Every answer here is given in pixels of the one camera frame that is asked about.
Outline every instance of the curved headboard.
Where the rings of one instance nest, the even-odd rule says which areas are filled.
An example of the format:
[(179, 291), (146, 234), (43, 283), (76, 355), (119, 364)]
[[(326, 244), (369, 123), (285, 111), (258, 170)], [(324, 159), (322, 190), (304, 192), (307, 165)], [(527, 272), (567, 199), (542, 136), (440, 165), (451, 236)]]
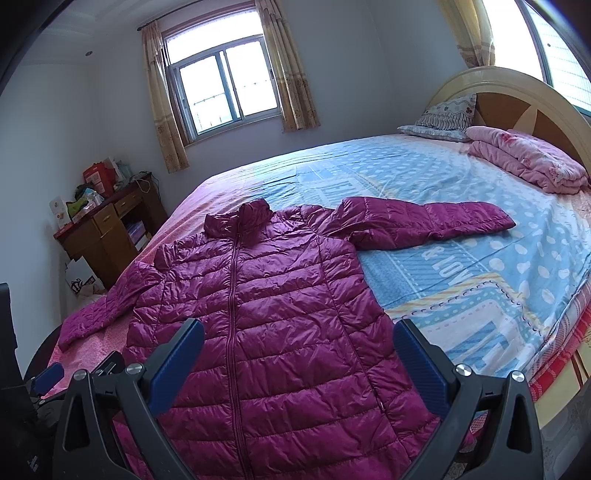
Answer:
[(449, 80), (429, 105), (474, 92), (478, 93), (474, 125), (513, 128), (546, 140), (591, 174), (591, 126), (551, 86), (516, 70), (477, 67)]

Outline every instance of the floral curtain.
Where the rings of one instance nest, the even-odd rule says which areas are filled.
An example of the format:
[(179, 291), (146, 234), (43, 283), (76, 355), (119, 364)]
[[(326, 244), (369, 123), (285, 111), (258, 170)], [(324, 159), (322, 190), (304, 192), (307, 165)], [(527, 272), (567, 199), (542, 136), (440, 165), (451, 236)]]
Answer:
[(148, 78), (156, 134), (166, 168), (169, 173), (172, 173), (187, 168), (189, 161), (168, 95), (164, 41), (156, 22), (142, 28), (142, 43), (144, 46), (144, 69)]
[(308, 80), (278, 0), (255, 0), (255, 4), (277, 81), (284, 129), (293, 131), (319, 126)]
[(491, 22), (483, 0), (439, 0), (468, 68), (495, 64)]

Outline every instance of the jacket collar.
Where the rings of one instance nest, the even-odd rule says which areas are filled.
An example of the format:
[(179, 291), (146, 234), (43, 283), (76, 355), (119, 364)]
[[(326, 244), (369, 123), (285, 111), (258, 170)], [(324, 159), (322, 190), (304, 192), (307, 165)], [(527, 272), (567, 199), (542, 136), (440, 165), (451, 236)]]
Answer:
[(203, 230), (213, 238), (236, 238), (242, 233), (267, 223), (273, 211), (264, 199), (243, 203), (238, 210), (221, 215), (206, 215)]

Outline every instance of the ceiling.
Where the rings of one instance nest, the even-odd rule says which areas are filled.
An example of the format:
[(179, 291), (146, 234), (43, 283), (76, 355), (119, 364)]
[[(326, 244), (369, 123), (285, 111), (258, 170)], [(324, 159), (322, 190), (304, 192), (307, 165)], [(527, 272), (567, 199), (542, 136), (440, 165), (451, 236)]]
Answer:
[(37, 38), (21, 64), (84, 64), (110, 34), (140, 25), (191, 0), (74, 0)]

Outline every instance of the red box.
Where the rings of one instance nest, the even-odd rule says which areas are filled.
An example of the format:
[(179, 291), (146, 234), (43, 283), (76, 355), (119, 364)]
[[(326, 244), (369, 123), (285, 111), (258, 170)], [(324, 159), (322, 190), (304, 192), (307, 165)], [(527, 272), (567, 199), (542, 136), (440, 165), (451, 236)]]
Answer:
[(105, 166), (103, 162), (95, 163), (90, 168), (87, 168), (82, 176), (86, 183), (92, 183), (95, 190), (104, 198), (113, 195), (113, 184), (115, 183), (115, 171)]

